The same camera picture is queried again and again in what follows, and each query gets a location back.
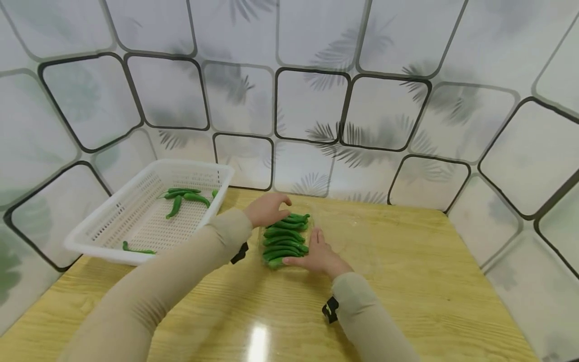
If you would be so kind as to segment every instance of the hand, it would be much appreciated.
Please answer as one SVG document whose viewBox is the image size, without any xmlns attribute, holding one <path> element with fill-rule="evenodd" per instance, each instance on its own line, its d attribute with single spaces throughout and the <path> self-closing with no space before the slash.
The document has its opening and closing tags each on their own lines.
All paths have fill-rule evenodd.
<svg viewBox="0 0 579 362">
<path fill-rule="evenodd" d="M 331 280 L 339 275 L 353 272 L 352 267 L 337 255 L 329 244 L 326 244 L 324 233 L 320 228 L 314 228 L 310 235 L 310 252 L 303 258 L 284 258 L 284 264 L 299 266 L 315 273 L 324 273 Z"/>
<path fill-rule="evenodd" d="M 258 197 L 243 210 L 254 228 L 269 226 L 290 216 L 289 210 L 280 210 L 281 204 L 291 206 L 291 200 L 283 193 L 266 193 Z"/>
</svg>

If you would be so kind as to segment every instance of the wall tile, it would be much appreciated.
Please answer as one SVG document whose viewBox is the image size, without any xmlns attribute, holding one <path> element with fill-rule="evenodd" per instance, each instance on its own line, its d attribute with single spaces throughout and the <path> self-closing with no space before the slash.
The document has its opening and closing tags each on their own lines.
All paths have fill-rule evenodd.
<svg viewBox="0 0 579 362">
<path fill-rule="evenodd" d="M 4 12 L 0 11 L 0 49 L 3 50 L 0 58 L 0 71 L 30 66 L 31 60 L 18 43 L 18 39 L 10 28 Z"/>
<path fill-rule="evenodd" d="M 120 42 L 129 49 L 191 54 L 195 49 L 183 0 L 107 0 Z"/>
<path fill-rule="evenodd" d="M 217 163 L 235 169 L 232 186 L 269 189 L 272 186 L 273 145 L 267 138 L 214 136 Z"/>
<path fill-rule="evenodd" d="M 354 61 L 364 5 L 364 1 L 348 0 L 281 0 L 280 60 L 346 71 Z"/>
<path fill-rule="evenodd" d="M 112 46 L 101 5 L 91 0 L 3 1 L 26 47 L 38 57 Z"/>
<path fill-rule="evenodd" d="M 10 115 L 0 118 L 0 205 L 5 205 L 73 161 L 77 150 L 33 77 L 0 78 L 0 94 L 2 114 Z"/>
<path fill-rule="evenodd" d="M 342 117 L 346 97 L 347 78 L 315 72 L 283 71 L 277 75 L 277 106 L 283 108 L 284 119 L 277 122 L 277 133 L 286 138 L 311 139 L 330 142 L 332 139 L 315 137 L 311 130 L 335 125 Z"/>
<path fill-rule="evenodd" d="M 529 95 L 557 46 L 555 39 L 561 39 L 578 10 L 579 3 L 570 0 L 469 1 L 442 65 L 442 80 Z"/>
<path fill-rule="evenodd" d="M 579 355 L 579 282 L 536 234 L 521 234 L 486 275 L 539 359 Z"/>
<path fill-rule="evenodd" d="M 403 73 L 428 59 L 416 75 L 437 70 L 456 24 L 462 1 L 443 5 L 429 0 L 373 1 L 360 54 L 367 71 Z"/>
<path fill-rule="evenodd" d="M 139 129 L 128 138 L 94 155 L 92 163 L 107 187 L 117 192 L 156 159 L 149 135 Z"/>
<path fill-rule="evenodd" d="M 24 240 L 0 224 L 0 337 L 59 277 Z"/>
<path fill-rule="evenodd" d="M 579 125 L 524 103 L 481 162 L 521 213 L 534 214 L 579 168 Z"/>
<path fill-rule="evenodd" d="M 575 20 L 567 37 L 538 79 L 536 92 L 556 105 L 562 105 L 579 115 L 579 22 Z"/>
<path fill-rule="evenodd" d="M 80 254 L 67 251 L 64 239 L 107 198 L 90 169 L 77 165 L 17 207 L 12 222 L 44 255 L 65 268 Z"/>
<path fill-rule="evenodd" d="M 125 135 L 141 122 L 121 62 L 112 56 L 49 65 L 42 76 L 88 149 Z"/>
<path fill-rule="evenodd" d="M 127 61 L 147 122 L 208 128 L 200 69 L 191 61 L 131 56 Z"/>
<path fill-rule="evenodd" d="M 276 66 L 276 0 L 190 4 L 199 48 L 196 58 Z"/>
<path fill-rule="evenodd" d="M 429 154 L 477 161 L 505 123 L 515 101 L 509 92 L 440 84 L 433 90 L 418 128 L 432 141 L 434 148 Z M 420 147 L 418 138 L 410 144 L 412 151 L 414 147 Z"/>
<path fill-rule="evenodd" d="M 445 211 L 469 174 L 464 164 L 410 156 L 402 161 L 390 190 L 393 205 Z"/>
<path fill-rule="evenodd" d="M 423 83 L 411 82 L 427 92 Z M 400 81 L 357 78 L 346 117 L 344 143 L 383 149 L 403 149 L 420 113 Z"/>
<path fill-rule="evenodd" d="M 481 176 L 468 181 L 448 218 L 479 266 L 519 229 L 519 220 Z"/>
<path fill-rule="evenodd" d="M 213 128 L 264 136 L 273 133 L 271 70 L 207 62 L 203 76 Z"/>
<path fill-rule="evenodd" d="M 543 236 L 553 244 L 575 270 L 579 270 L 579 184 L 567 193 L 539 221 Z"/>
<path fill-rule="evenodd" d="M 280 192 L 326 197 L 332 158 L 313 144 L 276 143 L 274 187 Z"/>
</svg>

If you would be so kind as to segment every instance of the right hand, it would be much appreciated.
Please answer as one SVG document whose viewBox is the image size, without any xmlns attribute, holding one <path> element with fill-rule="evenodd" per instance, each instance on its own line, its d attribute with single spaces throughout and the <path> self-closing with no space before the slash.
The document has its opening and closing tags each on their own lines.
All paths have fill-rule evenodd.
<svg viewBox="0 0 579 362">
<path fill-rule="evenodd" d="M 310 252 L 303 258 L 287 257 L 284 264 L 299 266 L 314 273 L 323 273 L 334 280 L 339 275 L 353 272 L 352 267 L 337 255 L 329 244 L 326 244 L 324 233 L 314 228 L 310 235 Z"/>
</svg>

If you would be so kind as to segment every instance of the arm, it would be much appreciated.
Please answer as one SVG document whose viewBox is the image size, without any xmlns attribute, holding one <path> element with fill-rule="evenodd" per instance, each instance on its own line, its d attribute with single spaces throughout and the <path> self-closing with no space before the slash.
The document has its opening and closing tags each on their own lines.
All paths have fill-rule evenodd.
<svg viewBox="0 0 579 362">
<path fill-rule="evenodd" d="M 256 226 L 289 215 L 287 196 L 268 193 L 244 211 L 229 210 L 189 240 L 157 255 L 119 281 L 89 314 L 59 361 L 146 361 L 155 329 L 203 277 L 228 261 Z"/>
<path fill-rule="evenodd" d="M 364 362 L 416 362 L 420 360 L 412 345 L 380 304 L 363 276 L 332 251 L 321 230 L 310 237 L 310 253 L 304 258 L 285 258 L 287 265 L 321 272 L 333 281 L 338 301 L 338 321 Z"/>
</svg>

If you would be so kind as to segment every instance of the wood grain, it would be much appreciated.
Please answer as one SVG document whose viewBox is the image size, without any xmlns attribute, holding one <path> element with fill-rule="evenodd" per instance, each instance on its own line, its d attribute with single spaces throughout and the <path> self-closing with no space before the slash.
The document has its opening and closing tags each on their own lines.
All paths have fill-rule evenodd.
<svg viewBox="0 0 579 362">
<path fill-rule="evenodd" d="M 261 193 L 228 190 L 222 211 Z M 363 273 L 423 361 L 536 361 L 521 332 L 439 211 L 292 196 Z M 270 271 L 257 253 L 207 276 L 163 320 L 149 361 L 358 361 L 321 307 L 329 281 Z M 0 340 L 9 361 L 54 361 L 130 266 L 82 257 Z"/>
</svg>

